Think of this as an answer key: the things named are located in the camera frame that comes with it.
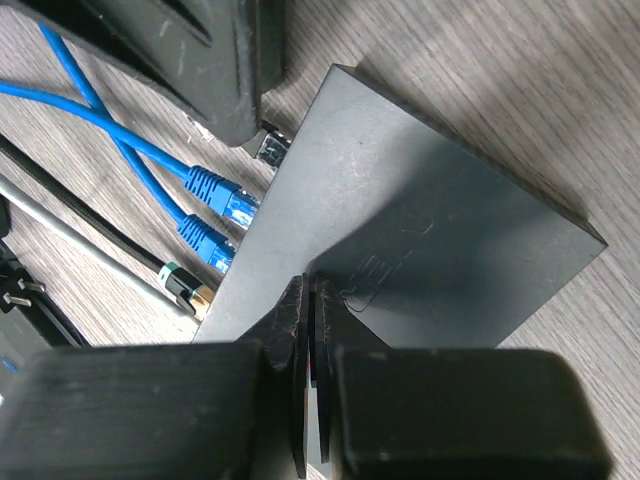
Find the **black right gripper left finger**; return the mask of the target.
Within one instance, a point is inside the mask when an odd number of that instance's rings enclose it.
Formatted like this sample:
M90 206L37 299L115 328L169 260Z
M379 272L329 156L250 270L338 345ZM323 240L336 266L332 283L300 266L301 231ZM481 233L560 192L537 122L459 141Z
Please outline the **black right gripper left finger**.
M57 348L1 409L5 479L302 479L309 282L231 342Z

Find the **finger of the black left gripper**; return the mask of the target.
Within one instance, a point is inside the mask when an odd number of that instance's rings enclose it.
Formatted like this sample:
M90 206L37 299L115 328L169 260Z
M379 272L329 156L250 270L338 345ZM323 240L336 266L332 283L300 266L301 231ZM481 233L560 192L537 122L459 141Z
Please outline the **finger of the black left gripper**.
M262 127L286 70L286 4L259 0L31 0L9 7L137 77L230 147Z

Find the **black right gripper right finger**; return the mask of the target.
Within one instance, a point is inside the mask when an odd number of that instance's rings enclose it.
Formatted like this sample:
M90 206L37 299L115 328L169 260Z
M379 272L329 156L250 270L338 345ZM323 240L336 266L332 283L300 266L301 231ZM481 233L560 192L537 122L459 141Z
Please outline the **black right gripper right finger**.
M393 348L314 286L320 457L336 479L606 479L581 383L531 349Z

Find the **dark grey network switch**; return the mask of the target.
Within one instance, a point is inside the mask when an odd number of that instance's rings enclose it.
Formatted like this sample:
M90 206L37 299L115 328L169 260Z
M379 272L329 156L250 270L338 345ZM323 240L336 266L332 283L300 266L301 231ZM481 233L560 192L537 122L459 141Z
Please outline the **dark grey network switch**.
M586 220L336 64L196 338L238 338L307 273L391 345L494 347L605 248Z

